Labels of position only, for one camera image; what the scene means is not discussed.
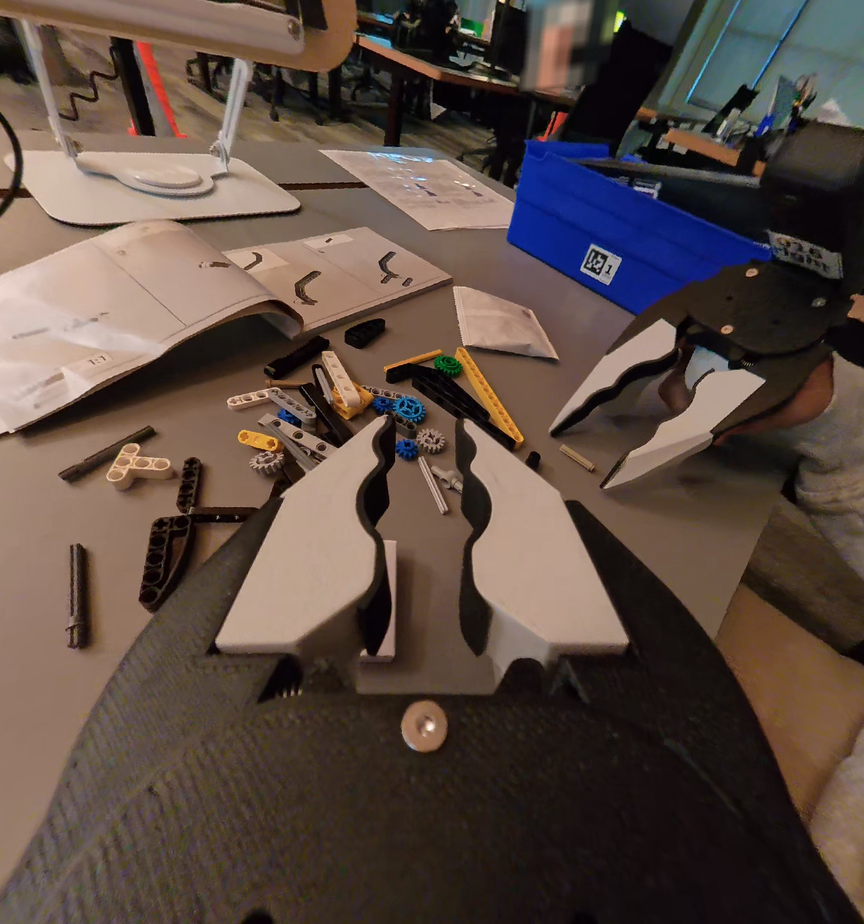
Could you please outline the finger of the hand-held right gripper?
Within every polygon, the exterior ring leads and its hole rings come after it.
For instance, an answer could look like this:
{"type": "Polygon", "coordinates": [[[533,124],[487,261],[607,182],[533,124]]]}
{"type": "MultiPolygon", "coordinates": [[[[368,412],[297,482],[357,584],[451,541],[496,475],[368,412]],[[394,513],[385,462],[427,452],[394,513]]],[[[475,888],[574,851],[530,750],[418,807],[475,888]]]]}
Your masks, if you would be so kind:
{"type": "Polygon", "coordinates": [[[745,369],[707,372],[696,382],[687,409],[662,422],[647,443],[623,456],[601,488],[620,487],[703,451],[712,444],[715,429],[764,384],[764,378],[745,369]]]}
{"type": "Polygon", "coordinates": [[[557,413],[551,436],[578,428],[596,410],[610,418],[630,413],[647,384],[674,368],[678,340],[678,328],[663,319],[621,340],[599,360],[557,413]]]}

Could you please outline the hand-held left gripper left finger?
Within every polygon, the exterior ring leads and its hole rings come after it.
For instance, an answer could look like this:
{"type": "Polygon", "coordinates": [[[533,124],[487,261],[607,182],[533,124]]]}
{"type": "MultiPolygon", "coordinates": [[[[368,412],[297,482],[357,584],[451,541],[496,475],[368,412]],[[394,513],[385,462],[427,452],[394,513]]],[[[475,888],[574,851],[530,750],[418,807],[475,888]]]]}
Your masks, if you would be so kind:
{"type": "Polygon", "coordinates": [[[216,637],[219,653],[328,661],[353,676],[389,628],[376,526],[389,506],[395,424],[379,417],[285,491],[216,637]]]}

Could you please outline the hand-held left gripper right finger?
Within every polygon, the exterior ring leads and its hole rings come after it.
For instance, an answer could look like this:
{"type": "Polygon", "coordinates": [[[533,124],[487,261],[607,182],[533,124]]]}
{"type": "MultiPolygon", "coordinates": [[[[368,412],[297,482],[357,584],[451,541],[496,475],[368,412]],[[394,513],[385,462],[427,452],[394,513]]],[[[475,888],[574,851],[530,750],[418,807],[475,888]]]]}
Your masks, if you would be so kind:
{"type": "Polygon", "coordinates": [[[501,680],[518,661],[624,653],[630,640],[564,498],[471,421],[456,428],[461,632],[501,680]]]}

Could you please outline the pile of lego pieces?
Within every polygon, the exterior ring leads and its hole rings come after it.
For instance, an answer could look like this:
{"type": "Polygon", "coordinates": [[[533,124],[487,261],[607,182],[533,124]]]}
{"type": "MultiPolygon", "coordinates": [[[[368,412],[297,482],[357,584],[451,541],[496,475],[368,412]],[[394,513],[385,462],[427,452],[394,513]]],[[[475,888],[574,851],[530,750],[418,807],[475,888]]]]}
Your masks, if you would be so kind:
{"type": "Polygon", "coordinates": [[[518,426],[507,412],[472,357],[460,346],[451,354],[433,350],[385,367],[388,386],[408,385],[410,392],[357,384],[333,351],[324,351],[311,368],[312,380],[270,386],[228,399],[230,410],[263,409],[255,429],[243,429],[241,445],[256,450],[254,470],[275,476],[290,462],[302,472],[314,470],[355,432],[350,422],[372,410],[394,427],[398,458],[416,462],[432,491],[440,513],[449,513],[440,487],[461,492],[461,478],[430,464],[429,456],[444,453],[449,439],[427,422],[434,406],[451,418],[475,423],[495,441],[516,451],[524,443],[518,426]]]}

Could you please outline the person's right forearm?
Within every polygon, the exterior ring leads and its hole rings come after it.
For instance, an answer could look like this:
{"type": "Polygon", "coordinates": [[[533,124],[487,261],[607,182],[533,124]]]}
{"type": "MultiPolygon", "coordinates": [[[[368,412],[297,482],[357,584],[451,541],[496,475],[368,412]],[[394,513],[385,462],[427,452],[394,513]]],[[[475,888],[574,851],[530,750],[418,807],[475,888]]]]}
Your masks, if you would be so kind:
{"type": "Polygon", "coordinates": [[[793,429],[800,455],[799,506],[864,580],[864,368],[834,356],[834,395],[825,412],[793,429]]]}

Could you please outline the white t-shaped lego piece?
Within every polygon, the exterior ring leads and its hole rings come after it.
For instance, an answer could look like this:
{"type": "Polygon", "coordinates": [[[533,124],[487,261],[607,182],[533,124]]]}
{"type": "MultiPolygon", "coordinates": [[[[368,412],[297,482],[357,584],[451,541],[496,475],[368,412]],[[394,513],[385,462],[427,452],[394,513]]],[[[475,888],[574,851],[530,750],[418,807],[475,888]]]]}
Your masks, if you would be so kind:
{"type": "Polygon", "coordinates": [[[177,476],[171,461],[164,457],[144,456],[137,443],[127,443],[117,452],[105,473],[106,481],[117,491],[126,491],[139,480],[165,480],[177,476]]]}

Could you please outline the black lego connector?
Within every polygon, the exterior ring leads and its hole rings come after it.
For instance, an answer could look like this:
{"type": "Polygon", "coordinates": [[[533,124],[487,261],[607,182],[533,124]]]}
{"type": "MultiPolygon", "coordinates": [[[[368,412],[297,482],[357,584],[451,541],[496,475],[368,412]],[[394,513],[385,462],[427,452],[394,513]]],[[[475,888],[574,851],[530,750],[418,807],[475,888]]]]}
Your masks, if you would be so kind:
{"type": "Polygon", "coordinates": [[[300,346],[264,365],[264,375],[272,380],[288,379],[300,367],[322,359],[322,353],[331,349],[330,341],[314,336],[300,346]]]}

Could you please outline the black long lego axle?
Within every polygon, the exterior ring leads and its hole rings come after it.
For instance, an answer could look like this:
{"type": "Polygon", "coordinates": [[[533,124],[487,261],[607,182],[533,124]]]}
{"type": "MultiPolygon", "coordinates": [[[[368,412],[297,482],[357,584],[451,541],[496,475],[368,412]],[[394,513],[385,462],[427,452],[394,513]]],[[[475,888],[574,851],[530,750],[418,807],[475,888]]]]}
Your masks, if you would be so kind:
{"type": "Polygon", "coordinates": [[[145,440],[151,439],[157,435],[157,431],[152,426],[145,426],[135,433],[130,433],[126,437],[115,441],[113,444],[104,447],[98,452],[87,456],[78,463],[65,468],[58,473],[58,478],[67,483],[78,481],[92,473],[94,470],[112,462],[120,450],[127,444],[140,444],[145,440]]]}

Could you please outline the black lego axle with stop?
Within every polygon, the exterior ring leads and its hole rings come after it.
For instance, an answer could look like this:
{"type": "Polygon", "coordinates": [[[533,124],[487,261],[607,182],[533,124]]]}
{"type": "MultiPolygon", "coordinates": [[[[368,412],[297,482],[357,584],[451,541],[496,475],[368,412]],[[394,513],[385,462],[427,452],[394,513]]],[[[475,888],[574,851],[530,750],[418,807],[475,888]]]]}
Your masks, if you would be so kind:
{"type": "Polygon", "coordinates": [[[67,646],[85,649],[91,638],[88,553],[79,542],[69,546],[67,646]]]}

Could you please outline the lego instruction booklet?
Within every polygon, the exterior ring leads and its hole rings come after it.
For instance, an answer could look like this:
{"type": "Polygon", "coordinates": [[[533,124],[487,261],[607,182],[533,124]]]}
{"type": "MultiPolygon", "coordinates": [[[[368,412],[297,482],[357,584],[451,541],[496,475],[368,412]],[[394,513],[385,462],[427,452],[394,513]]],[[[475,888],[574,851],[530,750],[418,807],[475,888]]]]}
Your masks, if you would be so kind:
{"type": "Polygon", "coordinates": [[[186,225],[123,225],[0,275],[0,435],[224,322],[272,313],[292,340],[452,275],[368,227],[225,252],[186,225]]]}

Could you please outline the person's right hand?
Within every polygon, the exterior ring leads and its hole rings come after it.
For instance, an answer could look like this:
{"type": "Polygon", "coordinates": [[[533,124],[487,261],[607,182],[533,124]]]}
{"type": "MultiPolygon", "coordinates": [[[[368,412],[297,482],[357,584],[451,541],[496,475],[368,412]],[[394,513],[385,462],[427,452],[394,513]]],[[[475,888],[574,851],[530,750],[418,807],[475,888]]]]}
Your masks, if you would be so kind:
{"type": "Polygon", "coordinates": [[[793,429],[820,417],[828,409],[834,395],[834,356],[821,363],[795,394],[780,409],[766,417],[745,422],[717,437],[714,445],[724,445],[737,435],[760,435],[793,429]]]}

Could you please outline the white plastic bag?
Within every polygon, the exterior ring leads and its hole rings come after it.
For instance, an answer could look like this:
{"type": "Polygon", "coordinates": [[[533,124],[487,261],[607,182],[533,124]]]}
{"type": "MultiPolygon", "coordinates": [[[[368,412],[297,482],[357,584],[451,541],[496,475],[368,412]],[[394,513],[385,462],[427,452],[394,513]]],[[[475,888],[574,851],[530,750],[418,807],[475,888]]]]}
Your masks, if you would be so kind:
{"type": "Polygon", "coordinates": [[[452,292],[464,347],[559,359],[531,309],[471,287],[454,286],[452,292]]]}

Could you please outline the blue plastic bin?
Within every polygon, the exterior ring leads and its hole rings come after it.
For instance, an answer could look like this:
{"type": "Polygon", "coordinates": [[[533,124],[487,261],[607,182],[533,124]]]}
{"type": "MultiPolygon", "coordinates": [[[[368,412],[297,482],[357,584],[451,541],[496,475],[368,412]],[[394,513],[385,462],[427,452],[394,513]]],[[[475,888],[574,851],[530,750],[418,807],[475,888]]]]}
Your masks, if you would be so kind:
{"type": "Polygon", "coordinates": [[[688,283],[770,260],[758,181],[528,141],[507,240],[633,315],[688,283]]]}

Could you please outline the cluttered wooden desk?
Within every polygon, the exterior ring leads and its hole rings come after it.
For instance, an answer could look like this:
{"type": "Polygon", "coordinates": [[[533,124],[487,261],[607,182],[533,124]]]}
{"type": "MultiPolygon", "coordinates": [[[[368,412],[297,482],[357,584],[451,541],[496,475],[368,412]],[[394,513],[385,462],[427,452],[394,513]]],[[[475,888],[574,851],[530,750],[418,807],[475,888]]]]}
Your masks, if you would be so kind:
{"type": "Polygon", "coordinates": [[[742,85],[728,105],[702,128],[691,119],[641,108],[636,126],[651,136],[649,147],[692,154],[743,176],[760,178],[769,159],[786,138],[808,122],[807,110],[817,96],[817,75],[795,80],[781,77],[761,121],[747,132],[733,135],[741,110],[734,103],[752,98],[742,85]]]}

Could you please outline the printed paper sheet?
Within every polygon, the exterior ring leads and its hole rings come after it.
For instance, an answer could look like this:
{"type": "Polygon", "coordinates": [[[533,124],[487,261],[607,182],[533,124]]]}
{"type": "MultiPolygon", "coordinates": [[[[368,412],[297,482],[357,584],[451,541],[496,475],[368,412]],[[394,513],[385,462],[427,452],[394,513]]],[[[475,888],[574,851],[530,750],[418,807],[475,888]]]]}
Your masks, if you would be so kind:
{"type": "Polygon", "coordinates": [[[425,155],[322,150],[429,231],[507,229],[514,205],[463,169],[425,155]]]}

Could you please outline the person's beige trouser leg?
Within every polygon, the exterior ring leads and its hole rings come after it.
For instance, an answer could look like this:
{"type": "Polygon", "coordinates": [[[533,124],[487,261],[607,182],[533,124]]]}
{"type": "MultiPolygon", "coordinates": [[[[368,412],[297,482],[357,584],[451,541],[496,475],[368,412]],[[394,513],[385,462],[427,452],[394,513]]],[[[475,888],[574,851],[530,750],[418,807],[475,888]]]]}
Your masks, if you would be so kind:
{"type": "Polygon", "coordinates": [[[808,822],[864,727],[864,666],[838,653],[740,585],[715,646],[772,748],[808,822]]]}

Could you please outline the background wooden desk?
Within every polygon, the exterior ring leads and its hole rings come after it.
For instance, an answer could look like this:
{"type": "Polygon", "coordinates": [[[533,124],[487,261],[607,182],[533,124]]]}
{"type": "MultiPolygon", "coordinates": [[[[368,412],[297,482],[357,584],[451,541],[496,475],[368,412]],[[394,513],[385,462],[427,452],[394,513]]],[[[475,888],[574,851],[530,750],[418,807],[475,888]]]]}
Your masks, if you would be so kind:
{"type": "Polygon", "coordinates": [[[579,92],[577,90],[568,90],[566,88],[524,90],[519,85],[519,80],[516,77],[494,77],[474,70],[464,71],[456,67],[440,66],[394,48],[389,40],[370,37],[360,32],[355,33],[355,45],[361,52],[375,59],[375,64],[378,68],[391,75],[384,135],[384,145],[386,147],[400,146],[405,112],[405,86],[407,81],[412,78],[422,77],[471,90],[529,98],[539,103],[550,104],[555,110],[567,111],[571,109],[578,98],[579,92]]]}

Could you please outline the white book stand wooden board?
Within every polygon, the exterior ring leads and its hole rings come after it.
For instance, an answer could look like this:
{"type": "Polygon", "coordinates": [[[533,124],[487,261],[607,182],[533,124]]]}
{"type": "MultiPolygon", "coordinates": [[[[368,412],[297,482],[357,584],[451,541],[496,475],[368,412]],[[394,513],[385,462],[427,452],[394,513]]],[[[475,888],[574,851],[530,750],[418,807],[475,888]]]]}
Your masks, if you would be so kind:
{"type": "Polygon", "coordinates": [[[33,66],[54,151],[22,152],[6,133],[13,168],[9,199],[24,187],[45,213],[69,225],[102,226],[161,219],[287,214],[299,202],[238,160],[231,148],[253,64],[326,72],[348,55],[356,3],[207,1],[0,2],[0,16],[19,21],[24,55],[33,66]],[[79,152],[61,124],[45,66],[40,26],[72,27],[110,37],[181,44],[233,59],[218,136],[207,154],[79,152]]]}

